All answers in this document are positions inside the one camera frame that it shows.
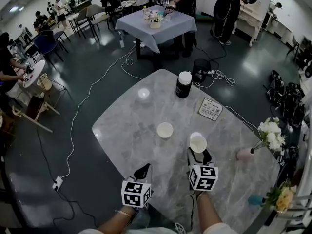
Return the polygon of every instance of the trash can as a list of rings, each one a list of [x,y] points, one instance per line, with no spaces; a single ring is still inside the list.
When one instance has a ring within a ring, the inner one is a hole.
[[[46,73],[37,80],[37,86],[43,88],[45,91],[49,91],[52,88],[52,82],[48,79]]]

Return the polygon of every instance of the vase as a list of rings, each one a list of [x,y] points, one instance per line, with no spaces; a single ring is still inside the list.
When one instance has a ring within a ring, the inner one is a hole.
[[[236,154],[236,158],[238,160],[248,160],[253,155],[254,155],[254,149],[249,147],[249,148],[245,148],[245,149],[242,149],[242,150],[238,151],[237,154]]]
[[[161,21],[152,21],[150,23],[150,28],[151,29],[159,29],[161,26]]]
[[[258,196],[258,195],[251,195],[249,198],[248,198],[248,203],[250,205],[264,205],[265,203],[265,199],[261,196]]]

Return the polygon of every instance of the blue chair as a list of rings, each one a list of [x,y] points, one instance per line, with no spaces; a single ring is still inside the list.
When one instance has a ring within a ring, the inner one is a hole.
[[[58,58],[60,58],[61,61],[64,60],[57,53],[56,47],[60,45],[61,49],[64,49],[68,53],[67,49],[64,47],[64,45],[62,45],[60,41],[54,40],[53,35],[51,38],[48,37],[47,35],[38,35],[34,39],[34,45],[38,48],[38,51],[49,61],[49,63],[52,64],[53,67],[54,67],[53,63],[48,58],[49,53],[54,52],[58,56]]]

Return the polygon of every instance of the pink vase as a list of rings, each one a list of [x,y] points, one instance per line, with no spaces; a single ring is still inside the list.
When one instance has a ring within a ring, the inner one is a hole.
[[[236,158],[238,160],[248,160],[254,155],[254,149],[253,148],[245,148],[237,152]]]

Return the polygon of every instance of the ceiling light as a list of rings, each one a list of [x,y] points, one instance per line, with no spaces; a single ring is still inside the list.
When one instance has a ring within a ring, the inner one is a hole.
[[[18,10],[18,7],[17,6],[14,6],[12,9],[10,9],[10,12],[15,12]]]

